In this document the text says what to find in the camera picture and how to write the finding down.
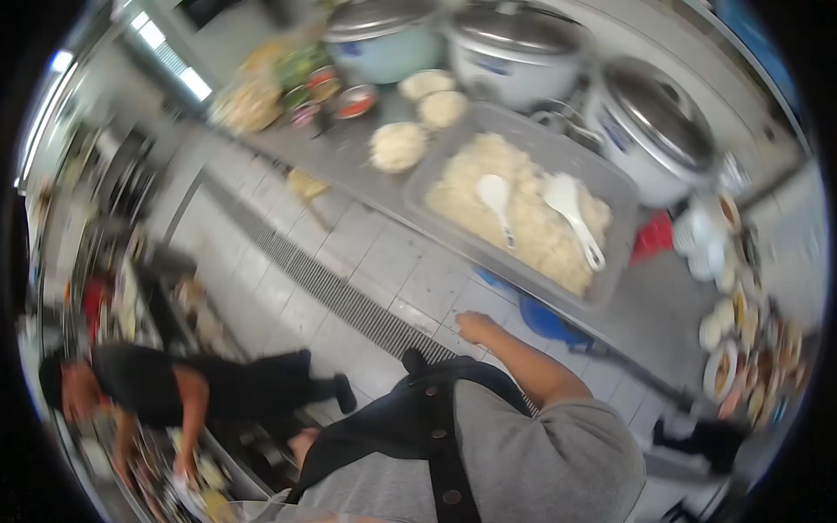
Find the white rice cooker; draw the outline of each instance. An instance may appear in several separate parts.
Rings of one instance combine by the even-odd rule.
[[[636,182],[639,200],[669,207],[717,176],[715,142],[695,101],[666,73],[635,58],[604,65],[582,111],[600,153]]]
[[[528,111],[566,99],[584,59],[583,28],[525,3],[474,3],[446,24],[450,67],[472,96]]]

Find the hand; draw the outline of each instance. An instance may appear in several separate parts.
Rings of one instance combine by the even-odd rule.
[[[124,452],[117,450],[113,454],[113,468],[116,470],[122,483],[133,490],[134,482],[131,478],[131,471],[128,468],[128,458]]]
[[[460,324],[462,339],[474,345],[485,343],[487,338],[500,329],[490,316],[472,310],[456,315],[456,323]]]
[[[194,482],[198,477],[198,473],[195,469],[195,457],[191,452],[181,452],[174,459],[175,477],[182,477],[186,475],[190,482]]]
[[[302,432],[288,440],[288,446],[294,452],[294,459],[296,459],[296,466],[302,470],[302,464],[306,461],[306,455],[311,445],[314,444],[317,437],[320,436],[320,430],[317,428],[303,428]]]

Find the light blue rice cooker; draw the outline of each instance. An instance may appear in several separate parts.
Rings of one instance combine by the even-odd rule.
[[[322,41],[350,83],[400,82],[442,58],[435,7],[429,0],[350,0],[329,17]]]

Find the food tray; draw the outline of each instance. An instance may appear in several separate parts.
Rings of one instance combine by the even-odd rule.
[[[470,142],[474,134],[481,132],[503,136],[513,146],[528,152],[532,161],[545,172],[566,172],[576,177],[591,194],[610,206],[613,221],[605,231],[603,250],[607,266],[593,275],[584,296],[574,295],[506,251],[424,206],[424,196],[441,177],[447,161]],[[639,215],[636,186],[615,165],[565,136],[556,135],[524,116],[488,102],[472,103],[459,122],[441,131],[429,144],[427,156],[407,181],[404,199],[408,210],[415,215],[417,225],[443,243],[462,245],[458,250],[466,255],[465,251],[480,251],[491,262],[486,264],[488,269],[546,302],[563,300],[585,310],[607,304],[613,294],[634,247]]]

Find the white rice paddle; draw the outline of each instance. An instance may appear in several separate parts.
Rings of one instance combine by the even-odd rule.
[[[506,236],[506,247],[514,250],[515,235],[511,232],[511,224],[506,210],[509,207],[509,182],[496,174],[486,174],[476,183],[476,191],[482,202],[497,215]]]
[[[578,182],[576,179],[563,172],[555,176],[547,176],[547,186],[543,192],[543,201],[558,211],[573,228],[578,236],[584,256],[590,264],[590,269],[599,272],[604,269],[604,254],[598,247],[595,238],[587,228],[587,224],[581,217],[581,210],[578,208]]]

